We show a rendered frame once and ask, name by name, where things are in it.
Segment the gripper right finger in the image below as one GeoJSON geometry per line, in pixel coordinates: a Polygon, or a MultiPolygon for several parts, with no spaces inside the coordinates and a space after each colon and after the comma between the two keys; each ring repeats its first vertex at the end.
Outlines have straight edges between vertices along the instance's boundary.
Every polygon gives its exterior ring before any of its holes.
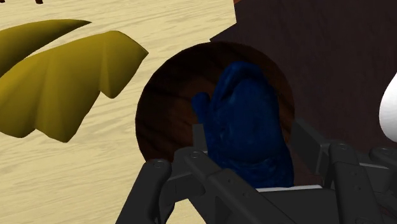
{"type": "Polygon", "coordinates": [[[292,124],[291,146],[323,187],[334,190],[340,224],[397,224],[397,149],[358,153],[302,119],[292,124]]]}

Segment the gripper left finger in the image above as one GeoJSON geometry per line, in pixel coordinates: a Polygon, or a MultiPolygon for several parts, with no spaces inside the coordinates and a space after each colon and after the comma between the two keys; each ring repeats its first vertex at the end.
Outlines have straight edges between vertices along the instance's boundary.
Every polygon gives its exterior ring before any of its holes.
{"type": "Polygon", "coordinates": [[[176,202],[188,199],[206,224],[297,224],[230,169],[206,155],[204,129],[173,162],[145,162],[115,224],[166,224],[176,202]]]}

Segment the dark blue plush figure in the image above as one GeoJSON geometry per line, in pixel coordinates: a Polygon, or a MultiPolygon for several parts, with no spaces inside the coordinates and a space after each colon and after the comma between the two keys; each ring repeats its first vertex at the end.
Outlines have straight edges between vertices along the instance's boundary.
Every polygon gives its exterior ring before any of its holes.
{"type": "Polygon", "coordinates": [[[253,188],[292,187],[291,155],[279,120],[279,103],[262,70],[233,62],[213,94],[199,92],[192,108],[203,125],[208,156],[253,188]]]}

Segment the dark brown wooden bowl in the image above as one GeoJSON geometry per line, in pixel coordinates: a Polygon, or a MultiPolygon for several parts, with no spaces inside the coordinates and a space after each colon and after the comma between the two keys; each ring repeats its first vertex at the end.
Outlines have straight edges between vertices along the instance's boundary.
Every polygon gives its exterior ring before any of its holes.
{"type": "Polygon", "coordinates": [[[294,101],[285,75],[264,53],[246,45],[209,42],[182,50],[157,69],[146,84],[137,106],[136,136],[146,160],[173,160],[179,148],[191,145],[192,126],[199,123],[192,97],[213,94],[225,68],[233,62],[257,65],[273,86],[285,142],[294,118],[294,101]]]}

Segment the white rounded object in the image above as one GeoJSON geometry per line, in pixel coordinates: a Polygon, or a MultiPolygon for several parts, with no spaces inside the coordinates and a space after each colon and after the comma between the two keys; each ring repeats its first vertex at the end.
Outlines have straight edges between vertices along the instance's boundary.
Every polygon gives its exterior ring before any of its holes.
{"type": "Polygon", "coordinates": [[[397,73],[382,96],[379,107],[379,124],[384,135],[397,143],[397,73]]]}

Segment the dark brown table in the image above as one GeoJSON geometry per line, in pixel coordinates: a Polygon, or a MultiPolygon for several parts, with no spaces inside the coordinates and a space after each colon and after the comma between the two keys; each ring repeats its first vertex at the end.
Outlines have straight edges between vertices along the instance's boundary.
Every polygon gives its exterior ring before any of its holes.
{"type": "Polygon", "coordinates": [[[297,117],[363,152],[393,145],[379,105],[397,73],[397,0],[241,0],[235,16],[214,40],[271,58],[297,117]]]}

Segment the yellow-leaved plant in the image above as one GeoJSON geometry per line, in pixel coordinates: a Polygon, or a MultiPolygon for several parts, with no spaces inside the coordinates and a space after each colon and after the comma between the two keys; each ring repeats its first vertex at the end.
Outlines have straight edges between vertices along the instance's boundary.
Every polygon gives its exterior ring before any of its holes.
{"type": "Polygon", "coordinates": [[[0,132],[25,137],[38,130],[68,142],[100,94],[115,98],[147,51],[120,31],[46,49],[84,20],[32,22],[0,31],[0,132]]]}

